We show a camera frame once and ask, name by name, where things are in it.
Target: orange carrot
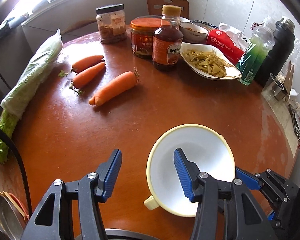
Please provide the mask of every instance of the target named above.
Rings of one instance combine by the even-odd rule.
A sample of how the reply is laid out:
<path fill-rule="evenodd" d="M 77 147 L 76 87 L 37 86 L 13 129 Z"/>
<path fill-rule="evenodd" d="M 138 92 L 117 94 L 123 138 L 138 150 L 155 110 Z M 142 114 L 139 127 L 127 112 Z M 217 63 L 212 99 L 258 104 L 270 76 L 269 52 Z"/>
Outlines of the orange carrot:
<path fill-rule="evenodd" d="M 138 76 L 139 73 L 136 69 L 134 69 L 134 72 L 128 71 L 117 76 L 104 87 L 99 89 L 89 100 L 89 104 L 92 106 L 101 106 L 122 92 L 133 88 L 138 82 Z"/>
<path fill-rule="evenodd" d="M 81 71 L 87 69 L 88 67 L 94 66 L 101 62 L 101 60 L 104 58 L 102 55 L 93 55 L 89 57 L 85 57 L 83 59 L 80 59 L 79 61 L 72 64 L 71 70 L 66 73 L 63 70 L 59 73 L 60 77 L 65 77 L 71 72 L 80 73 Z"/>
<path fill-rule="evenodd" d="M 94 65 L 86 70 L 80 72 L 72 79 L 72 85 L 75 88 L 83 88 L 88 84 L 101 70 L 105 68 L 106 64 L 100 62 L 97 65 Z"/>

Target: cable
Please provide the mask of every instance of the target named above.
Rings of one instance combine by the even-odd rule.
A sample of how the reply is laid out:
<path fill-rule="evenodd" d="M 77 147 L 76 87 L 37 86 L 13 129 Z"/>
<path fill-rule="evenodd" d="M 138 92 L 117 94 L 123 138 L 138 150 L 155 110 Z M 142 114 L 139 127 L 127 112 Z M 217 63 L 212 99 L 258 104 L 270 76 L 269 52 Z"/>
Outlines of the cable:
<path fill-rule="evenodd" d="M 9 136 L 6 135 L 4 133 L 4 131 L 2 131 L 1 129 L 0 129 L 0 139 L 9 147 L 9 149 L 12 151 L 12 153 L 14 154 L 14 156 L 17 159 L 17 162 L 18 162 L 18 165 L 19 165 L 19 168 L 20 168 L 20 171 L 21 171 L 21 177 L 22 177 L 23 185 L 25 187 L 29 217 L 31 217 L 31 215 L 32 215 L 32 206 L 31 206 L 30 190 L 29 190 L 29 184 L 28 184 L 26 169 L 25 169 L 25 166 L 23 165 L 22 158 L 20 156 L 20 153 L 19 153 L 16 145 L 9 138 Z"/>

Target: wooden chair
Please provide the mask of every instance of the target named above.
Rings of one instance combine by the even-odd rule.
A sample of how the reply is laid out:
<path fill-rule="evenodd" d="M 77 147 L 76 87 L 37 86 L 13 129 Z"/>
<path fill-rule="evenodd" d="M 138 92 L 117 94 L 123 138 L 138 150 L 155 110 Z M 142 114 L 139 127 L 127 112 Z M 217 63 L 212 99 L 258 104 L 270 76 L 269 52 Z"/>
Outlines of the wooden chair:
<path fill-rule="evenodd" d="M 149 15 L 162 15 L 162 6 L 171 4 L 180 6 L 181 17 L 189 19 L 189 2 L 187 0 L 147 0 Z"/>

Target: metal screw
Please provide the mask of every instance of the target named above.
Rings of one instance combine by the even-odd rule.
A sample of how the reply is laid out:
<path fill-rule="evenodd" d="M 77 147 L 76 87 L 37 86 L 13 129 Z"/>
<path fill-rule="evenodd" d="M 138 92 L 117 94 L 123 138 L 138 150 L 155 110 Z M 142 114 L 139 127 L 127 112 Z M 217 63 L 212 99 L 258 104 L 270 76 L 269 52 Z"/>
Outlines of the metal screw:
<path fill-rule="evenodd" d="M 199 177 L 202 178 L 202 179 L 206 179 L 208 177 L 208 173 L 206 173 L 206 172 L 200 172 L 199 173 Z"/>
<path fill-rule="evenodd" d="M 96 176 L 97 176 L 97 174 L 95 172 L 91 172 L 88 174 L 89 179 L 94 179 Z"/>
<path fill-rule="evenodd" d="M 240 185 L 242 185 L 242 180 L 241 179 L 235 179 L 234 184 L 240 186 Z"/>
<path fill-rule="evenodd" d="M 62 180 L 61 180 L 61 179 L 56 179 L 56 180 L 53 182 L 53 185 L 59 186 L 61 183 L 62 183 Z"/>

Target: round table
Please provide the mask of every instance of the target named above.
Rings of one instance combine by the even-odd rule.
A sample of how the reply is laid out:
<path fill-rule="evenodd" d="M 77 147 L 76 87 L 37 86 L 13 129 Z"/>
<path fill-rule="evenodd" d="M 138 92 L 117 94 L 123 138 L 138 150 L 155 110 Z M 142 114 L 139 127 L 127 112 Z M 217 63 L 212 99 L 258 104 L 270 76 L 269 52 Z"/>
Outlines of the round table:
<path fill-rule="evenodd" d="M 108 159 L 113 149 L 122 151 L 122 167 L 112 197 L 100 204 L 106 228 L 120 228 L 159 239 L 189 239 L 194 218 L 172 215 L 161 207 L 149 211 L 143 201 L 150 196 L 146 163 L 156 140 L 177 125 L 197 123 L 221 134 L 237 166 L 251 173 L 271 168 L 289 176 L 294 159 L 283 128 L 262 98 L 255 82 L 212 81 L 198 76 L 180 59 L 176 70 L 160 72 L 150 60 L 132 54 L 128 38 L 103 45 L 92 33 L 64 45 L 54 70 L 37 90 L 19 121 L 13 140 L 22 156 L 33 210 L 52 184 L 82 178 Z M 78 96 L 69 90 L 74 77 L 59 78 L 60 70 L 83 57 L 105 55 L 106 70 Z M 114 77 L 138 68 L 141 82 L 101 107 L 88 104 L 93 93 Z M 14 193 L 23 203 L 25 194 L 14 158 L 0 165 L 0 190 Z M 267 200 L 254 192 L 265 211 Z M 74 234 L 80 233 L 77 203 Z M 217 238 L 223 234 L 218 217 Z"/>

